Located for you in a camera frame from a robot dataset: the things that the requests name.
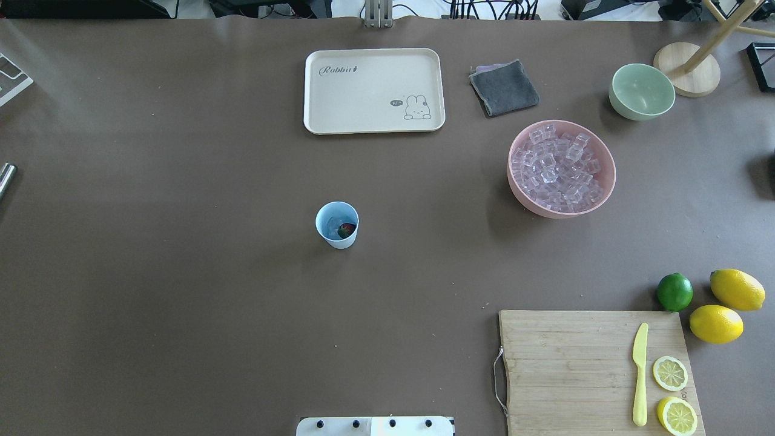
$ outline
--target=yellow lemon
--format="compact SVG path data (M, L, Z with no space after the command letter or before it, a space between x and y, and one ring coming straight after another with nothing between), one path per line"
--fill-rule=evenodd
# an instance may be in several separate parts
M689 328L694 336L712 344L726 344L742 334L742 319L732 309L707 304L689 316Z
M713 271L711 291L718 301L736 310L758 310L764 303L764 286L737 269Z
M686 387L689 375L680 360L671 356L662 356L654 362L654 379L656 384L669 391L679 391Z
M656 405L656 417L675 436L689 436L697 430L697 413L691 404L677 396L666 396Z

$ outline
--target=folded gray cloth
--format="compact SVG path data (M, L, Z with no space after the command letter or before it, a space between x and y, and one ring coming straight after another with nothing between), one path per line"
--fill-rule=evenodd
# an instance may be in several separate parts
M508 64L476 67L468 78L489 116L535 106L540 101L519 59Z

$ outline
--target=wooden rod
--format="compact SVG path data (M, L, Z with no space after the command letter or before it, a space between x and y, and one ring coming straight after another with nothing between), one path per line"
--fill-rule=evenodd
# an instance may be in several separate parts
M708 11L710 11L710 13L713 14L713 16L716 18L716 21L718 22L726 21L726 18L722 15L721 11L719 11L718 8L716 8L716 6L713 4L711 0L702 0L702 2L705 4L705 7L708 8ZM745 27L745 26L739 26L735 30L738 32L750 33L752 35L768 36L769 38L775 38L775 32L772 32L770 30L751 29L750 27Z
M735 29L740 26L740 23L746 21L746 18L756 11L756 8L762 4L762 1L763 0L745 0L737 8L735 13L722 22L722 26L718 32L712 36L705 45L700 47L700 50L697 50L688 61L686 61L686 64L684 64L684 73L691 73L694 71L694 69L701 64L720 43L727 39L730 33L734 32Z

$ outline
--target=pile of ice cubes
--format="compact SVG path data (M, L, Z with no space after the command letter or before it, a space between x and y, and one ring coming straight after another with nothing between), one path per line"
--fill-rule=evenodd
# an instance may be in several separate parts
M594 176L601 164L587 147L589 139L584 132L557 137L555 125L546 124L511 156L511 175L542 207L563 213L590 209L603 199L603 188Z

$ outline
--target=knife handle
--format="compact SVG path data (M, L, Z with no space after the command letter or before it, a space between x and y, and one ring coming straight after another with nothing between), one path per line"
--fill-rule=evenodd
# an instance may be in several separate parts
M638 427L646 425L646 370L638 365L638 381L635 385L635 401L632 405L632 422Z

